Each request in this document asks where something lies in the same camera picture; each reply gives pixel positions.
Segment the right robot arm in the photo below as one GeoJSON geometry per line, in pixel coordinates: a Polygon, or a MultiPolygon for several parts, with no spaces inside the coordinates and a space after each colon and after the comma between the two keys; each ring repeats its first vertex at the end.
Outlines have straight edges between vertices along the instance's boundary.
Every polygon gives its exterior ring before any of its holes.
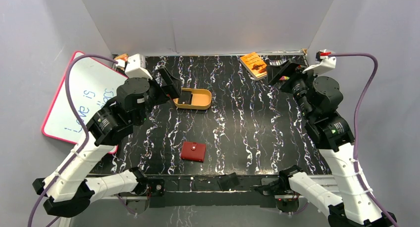
{"type": "Polygon", "coordinates": [[[338,194],[312,180],[298,166],[281,170],[277,180],[256,186],[255,191],[263,195],[304,196],[327,217],[332,227],[396,226],[395,215],[379,205],[367,184],[353,130],[337,112],[343,94],[336,80],[324,76],[334,67],[332,57],[312,66],[289,59],[281,65],[268,65],[266,71],[270,86],[285,77],[280,90],[296,101],[308,136],[331,169],[338,194]]]}

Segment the red card holder wallet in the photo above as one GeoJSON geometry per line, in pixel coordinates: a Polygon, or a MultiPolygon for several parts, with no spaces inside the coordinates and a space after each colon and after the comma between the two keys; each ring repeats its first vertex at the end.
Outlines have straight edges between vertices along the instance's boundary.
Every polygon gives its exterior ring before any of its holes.
{"type": "Polygon", "coordinates": [[[203,163],[206,155],[206,144],[183,142],[180,158],[182,160],[203,163]]]}

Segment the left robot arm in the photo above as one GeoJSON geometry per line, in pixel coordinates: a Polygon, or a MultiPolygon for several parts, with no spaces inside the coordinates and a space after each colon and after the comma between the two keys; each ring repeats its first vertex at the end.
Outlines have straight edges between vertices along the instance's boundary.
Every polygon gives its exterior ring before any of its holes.
{"type": "Polygon", "coordinates": [[[138,167],[105,177],[88,174],[134,127],[144,124],[155,106],[181,96],[181,81],[164,67],[158,72],[161,83],[151,77],[126,79],[83,126],[80,141],[62,164],[48,177],[34,180],[33,188],[45,197],[48,215],[70,218],[103,197],[124,192],[143,195],[150,190],[147,176],[138,167]]]}

